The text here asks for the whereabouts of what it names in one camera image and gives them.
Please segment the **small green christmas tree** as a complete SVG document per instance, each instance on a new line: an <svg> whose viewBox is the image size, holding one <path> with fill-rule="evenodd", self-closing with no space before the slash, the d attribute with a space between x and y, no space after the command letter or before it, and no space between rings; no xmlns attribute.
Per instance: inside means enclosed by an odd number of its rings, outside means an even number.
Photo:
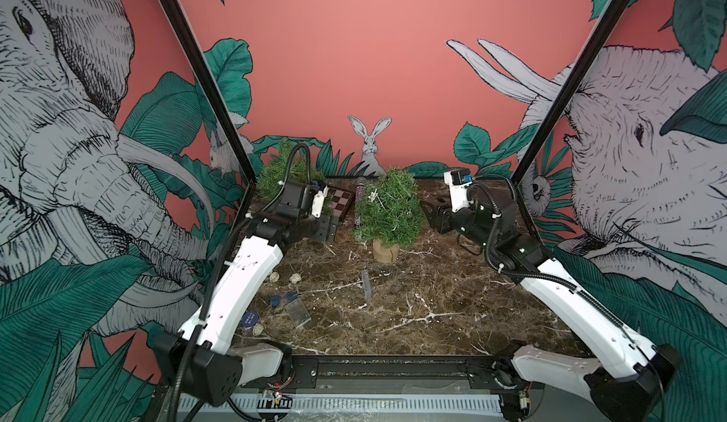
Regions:
<svg viewBox="0 0 727 422"><path fill-rule="evenodd" d="M372 244L377 262L396 262L401 248L415 245L426 223L414 174L393 168L371 181L360 217L361 225L354 230L356 240Z"/></svg>

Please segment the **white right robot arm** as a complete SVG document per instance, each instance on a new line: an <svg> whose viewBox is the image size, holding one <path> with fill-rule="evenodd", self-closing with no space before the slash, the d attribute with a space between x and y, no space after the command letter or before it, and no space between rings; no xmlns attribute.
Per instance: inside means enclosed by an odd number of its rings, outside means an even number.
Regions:
<svg viewBox="0 0 727 422"><path fill-rule="evenodd" d="M592 355L578 358L512 342L488 370L503 389L520 394L502 401L508 421L534 410L526 386L541 383L593 403L611 421L645 421L665 404L666 389L681 365L669 344L657 345L618 318L564 268L534 230L518 232L523 204L515 187L507 196L491 192L470 176L446 174L450 198L422 202L430 226L457 232L478 244L486 262L554 312Z"/></svg>

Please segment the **clear plastic battery box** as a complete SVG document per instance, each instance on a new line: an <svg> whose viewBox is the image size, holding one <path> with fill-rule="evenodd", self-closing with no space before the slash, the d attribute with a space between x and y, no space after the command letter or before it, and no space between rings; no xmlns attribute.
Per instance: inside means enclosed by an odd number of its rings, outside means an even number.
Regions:
<svg viewBox="0 0 727 422"><path fill-rule="evenodd" d="M285 309L295 328L304 327L312 321L312 316L301 299L289 302Z"/></svg>

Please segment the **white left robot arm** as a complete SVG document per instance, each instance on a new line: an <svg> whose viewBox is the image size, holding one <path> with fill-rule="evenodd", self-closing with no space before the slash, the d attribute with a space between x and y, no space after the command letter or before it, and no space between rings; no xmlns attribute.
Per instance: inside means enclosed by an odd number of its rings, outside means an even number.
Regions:
<svg viewBox="0 0 727 422"><path fill-rule="evenodd" d="M261 378L292 379L285 365L283 345L261 342L230 352L234 336L259 289L293 244L309 239L331 243L337 222L323 213L328 187L311 175L304 183L291 178L297 154L309 166L310 149L296 145L289 155L278 194L251 219L237 225L223 246L208 279L202 306L174 334L161 334L153 352L163 375L170 381L166 419L178 418L183 394L192 395L196 406L219 407L237 387Z"/></svg>

